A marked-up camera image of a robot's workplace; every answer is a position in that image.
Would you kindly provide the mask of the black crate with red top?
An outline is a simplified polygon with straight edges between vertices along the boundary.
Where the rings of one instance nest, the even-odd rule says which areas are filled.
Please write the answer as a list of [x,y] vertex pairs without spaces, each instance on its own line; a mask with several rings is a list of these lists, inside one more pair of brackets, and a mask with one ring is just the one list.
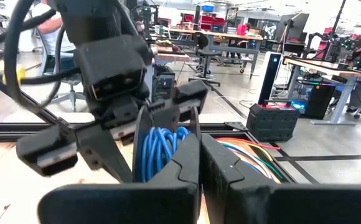
[[264,100],[250,107],[246,128],[260,142],[286,142],[293,136],[300,111],[290,100]]

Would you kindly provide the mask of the black stool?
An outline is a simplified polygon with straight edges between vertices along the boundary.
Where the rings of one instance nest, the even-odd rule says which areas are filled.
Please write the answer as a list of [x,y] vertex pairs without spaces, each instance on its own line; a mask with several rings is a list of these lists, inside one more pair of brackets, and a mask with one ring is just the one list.
[[221,56],[221,53],[213,52],[211,50],[205,50],[206,46],[209,44],[208,37],[203,34],[200,31],[196,31],[193,34],[193,41],[196,44],[195,54],[196,56],[203,59],[203,65],[202,65],[202,73],[196,73],[194,78],[188,78],[188,81],[194,81],[194,80],[202,80],[207,86],[211,88],[212,91],[214,91],[214,85],[218,85],[220,87],[220,82],[215,82],[214,77],[208,77],[208,70],[209,70],[209,62],[211,61],[212,57],[219,57]]

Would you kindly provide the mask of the grey office chair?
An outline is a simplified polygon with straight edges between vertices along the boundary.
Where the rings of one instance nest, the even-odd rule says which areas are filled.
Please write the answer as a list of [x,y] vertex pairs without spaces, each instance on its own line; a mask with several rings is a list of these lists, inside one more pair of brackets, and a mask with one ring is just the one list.
[[[68,54],[68,53],[61,53],[61,44],[62,44],[62,39],[63,39],[63,34],[65,32],[65,28],[64,25],[61,26],[59,34],[57,36],[57,41],[56,41],[56,48],[55,48],[55,67],[53,72],[44,72],[45,68],[46,68],[46,62],[47,60],[47,52],[45,49],[45,44],[43,43],[42,39],[42,64],[41,64],[41,68],[40,68],[40,74],[41,75],[53,75],[55,73],[59,72],[64,72],[67,70],[71,70],[73,68],[75,68],[75,62],[73,60],[73,53],[72,54]],[[73,75],[71,77],[68,78],[64,78],[63,80],[61,80],[62,83],[66,83],[70,85],[70,91],[69,93],[64,93],[64,94],[56,94],[53,98],[53,100],[51,101],[51,103],[53,104],[59,104],[65,100],[70,100],[72,103],[72,109],[73,111],[76,111],[76,99],[79,100],[85,100],[85,95],[82,92],[76,92],[74,90],[74,86],[78,85],[79,83],[81,83],[81,76],[80,74],[76,74]]]

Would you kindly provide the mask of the black computer tower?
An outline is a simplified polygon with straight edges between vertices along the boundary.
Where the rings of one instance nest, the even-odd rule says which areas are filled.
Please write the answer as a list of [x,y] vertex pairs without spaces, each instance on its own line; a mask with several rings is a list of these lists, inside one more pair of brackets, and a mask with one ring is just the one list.
[[300,111],[304,118],[322,120],[335,92],[335,85],[329,82],[297,80],[291,106]]

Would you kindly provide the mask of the black monitor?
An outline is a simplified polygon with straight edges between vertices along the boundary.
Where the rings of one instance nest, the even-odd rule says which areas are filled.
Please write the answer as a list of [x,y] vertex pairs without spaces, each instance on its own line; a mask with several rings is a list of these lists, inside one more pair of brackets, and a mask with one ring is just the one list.
[[306,13],[281,16],[274,36],[280,52],[284,52],[284,48],[289,45],[305,43],[305,38],[302,33],[308,18],[309,14]]

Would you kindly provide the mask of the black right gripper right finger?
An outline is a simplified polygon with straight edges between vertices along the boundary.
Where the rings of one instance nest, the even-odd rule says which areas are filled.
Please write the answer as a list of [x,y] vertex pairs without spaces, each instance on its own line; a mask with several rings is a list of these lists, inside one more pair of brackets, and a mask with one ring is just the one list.
[[277,184],[208,134],[201,153],[210,224],[361,224],[361,185]]

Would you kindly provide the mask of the red storage bins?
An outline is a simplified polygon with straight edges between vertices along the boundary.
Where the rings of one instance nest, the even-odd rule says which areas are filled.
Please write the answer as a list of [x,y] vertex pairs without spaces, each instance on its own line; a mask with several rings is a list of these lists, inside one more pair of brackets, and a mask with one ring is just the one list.
[[181,16],[181,24],[186,29],[223,32],[225,27],[225,19],[217,17],[215,14],[203,14],[198,18],[192,14],[181,14]]

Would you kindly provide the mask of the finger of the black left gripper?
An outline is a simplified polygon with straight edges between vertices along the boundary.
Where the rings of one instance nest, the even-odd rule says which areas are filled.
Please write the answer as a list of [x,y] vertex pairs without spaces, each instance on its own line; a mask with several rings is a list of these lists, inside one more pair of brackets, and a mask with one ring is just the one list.
[[152,125],[174,131],[178,127],[180,110],[172,101],[157,101],[149,106]]
[[132,182],[132,172],[109,130],[87,126],[75,131],[79,153],[91,170],[104,169],[119,182]]

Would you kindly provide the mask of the wooden desk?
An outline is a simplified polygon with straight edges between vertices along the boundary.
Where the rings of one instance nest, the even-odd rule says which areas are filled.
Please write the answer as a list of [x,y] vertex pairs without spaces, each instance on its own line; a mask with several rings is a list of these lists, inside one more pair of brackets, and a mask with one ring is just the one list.
[[322,72],[327,75],[336,75],[347,79],[347,83],[344,85],[344,90],[340,96],[340,99],[337,103],[337,106],[332,113],[330,120],[311,120],[313,125],[333,125],[333,126],[355,126],[353,121],[342,121],[340,120],[341,114],[344,108],[347,106],[347,100],[349,99],[350,93],[353,87],[356,84],[358,79],[361,79],[361,71],[358,70],[347,70],[338,67],[337,63],[331,63],[320,60],[297,58],[284,56],[283,62],[286,65],[294,65],[294,72],[290,78],[290,85],[288,88],[287,99],[293,97],[294,86],[297,80],[297,77],[300,75],[301,67],[315,70],[317,72]]

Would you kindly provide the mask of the small wooden table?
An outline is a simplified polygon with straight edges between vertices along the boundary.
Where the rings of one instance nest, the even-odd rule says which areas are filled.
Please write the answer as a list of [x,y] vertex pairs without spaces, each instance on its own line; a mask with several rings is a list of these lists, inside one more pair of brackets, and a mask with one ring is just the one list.
[[145,81],[150,89],[152,102],[168,99],[176,85],[175,72],[167,66],[172,62],[190,62],[190,57],[182,52],[174,52],[172,47],[151,46],[154,52],[154,61],[148,67]]

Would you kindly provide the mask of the long workbench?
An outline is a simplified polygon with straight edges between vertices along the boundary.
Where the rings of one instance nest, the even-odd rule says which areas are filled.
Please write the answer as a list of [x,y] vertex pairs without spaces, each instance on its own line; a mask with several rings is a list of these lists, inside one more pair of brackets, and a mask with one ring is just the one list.
[[[257,58],[258,58],[258,54],[259,54],[259,49],[260,49],[260,45],[261,42],[263,41],[263,38],[261,36],[251,36],[251,35],[236,35],[236,34],[227,34],[227,33],[219,33],[219,32],[211,32],[211,31],[204,31],[201,30],[201,33],[205,34],[208,37],[209,40],[209,44],[207,46],[207,50],[211,50],[211,51],[221,51],[221,52],[234,52],[234,53],[241,53],[241,54],[248,54],[248,55],[252,55],[253,59],[252,60],[247,60],[247,63],[251,64],[251,68],[250,68],[250,77],[253,76],[254,71],[255,71],[255,67],[256,67],[256,62],[257,62]],[[247,40],[247,41],[255,41],[256,42],[256,47],[255,49],[242,49],[242,48],[238,48],[238,47],[229,47],[229,46],[224,46],[224,45],[215,45],[214,44],[214,37],[225,37],[225,38],[230,38],[230,39],[241,39],[241,40]]]

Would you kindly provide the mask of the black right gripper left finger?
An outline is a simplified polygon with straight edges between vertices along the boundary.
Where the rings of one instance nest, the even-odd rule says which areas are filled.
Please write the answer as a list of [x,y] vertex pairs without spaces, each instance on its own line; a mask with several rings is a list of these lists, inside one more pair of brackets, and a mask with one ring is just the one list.
[[196,224],[200,212],[200,139],[189,134],[146,183],[72,184],[42,197],[40,224]]

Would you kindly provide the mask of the white standing tower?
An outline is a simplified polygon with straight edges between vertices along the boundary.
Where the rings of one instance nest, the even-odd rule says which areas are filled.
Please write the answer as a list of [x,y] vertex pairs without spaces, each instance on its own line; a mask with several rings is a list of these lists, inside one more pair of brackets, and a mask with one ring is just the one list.
[[262,64],[263,84],[261,86],[260,97],[258,98],[259,105],[262,105],[265,101],[269,100],[271,96],[271,91],[280,68],[282,57],[282,53],[279,52],[265,53]]

